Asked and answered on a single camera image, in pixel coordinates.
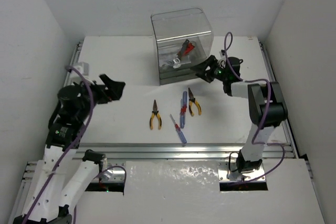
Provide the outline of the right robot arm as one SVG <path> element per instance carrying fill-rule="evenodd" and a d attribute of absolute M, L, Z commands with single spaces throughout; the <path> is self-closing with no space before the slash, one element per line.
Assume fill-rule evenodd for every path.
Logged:
<path fill-rule="evenodd" d="M 258 170 L 263 162 L 263 151 L 275 128 L 288 117 L 288 109 L 277 81 L 267 79 L 253 81 L 240 77 L 242 59 L 228 57 L 218 60 L 211 55 L 204 62 L 191 68 L 195 75 L 211 83 L 218 80 L 223 84 L 224 93 L 230 97 L 248 101 L 251 128 L 244 146 L 236 158 L 236 168 L 231 173 L 249 173 Z"/>

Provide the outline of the black handle adjustable wrench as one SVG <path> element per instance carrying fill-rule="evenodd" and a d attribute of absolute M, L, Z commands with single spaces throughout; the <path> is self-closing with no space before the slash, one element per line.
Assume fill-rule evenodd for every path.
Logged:
<path fill-rule="evenodd" d="M 180 46 L 176 54 L 169 53 L 167 50 L 163 53 L 163 58 L 160 61 L 160 67 L 163 69 L 180 68 L 182 65 L 190 63 L 188 54 L 194 49 L 194 45 L 186 39 Z"/>

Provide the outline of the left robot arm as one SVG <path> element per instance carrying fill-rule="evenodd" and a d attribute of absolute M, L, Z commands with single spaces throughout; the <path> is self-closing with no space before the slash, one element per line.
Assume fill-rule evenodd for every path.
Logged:
<path fill-rule="evenodd" d="M 87 150 L 79 168 L 66 182 L 68 167 L 97 104 L 121 99 L 124 82 L 101 74 L 102 84 L 83 76 L 58 91 L 57 106 L 50 117 L 41 170 L 34 173 L 36 187 L 14 223 L 71 223 L 75 207 L 91 181 L 108 168 L 104 153 Z"/>

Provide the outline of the clear acrylic box cover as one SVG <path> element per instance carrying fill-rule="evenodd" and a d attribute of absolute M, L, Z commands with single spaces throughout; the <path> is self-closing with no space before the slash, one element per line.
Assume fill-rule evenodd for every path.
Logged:
<path fill-rule="evenodd" d="M 200 7 L 151 15 L 159 84 L 196 78 L 191 68 L 209 56 L 214 33 Z"/>

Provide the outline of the red handle adjustable wrench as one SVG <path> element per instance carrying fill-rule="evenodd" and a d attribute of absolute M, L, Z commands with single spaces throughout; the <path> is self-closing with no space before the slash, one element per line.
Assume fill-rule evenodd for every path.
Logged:
<path fill-rule="evenodd" d="M 182 65 L 182 58 L 187 56 L 195 46 L 188 40 L 186 39 L 179 52 L 176 54 L 176 57 L 172 60 L 173 62 L 173 68 L 179 68 Z"/>

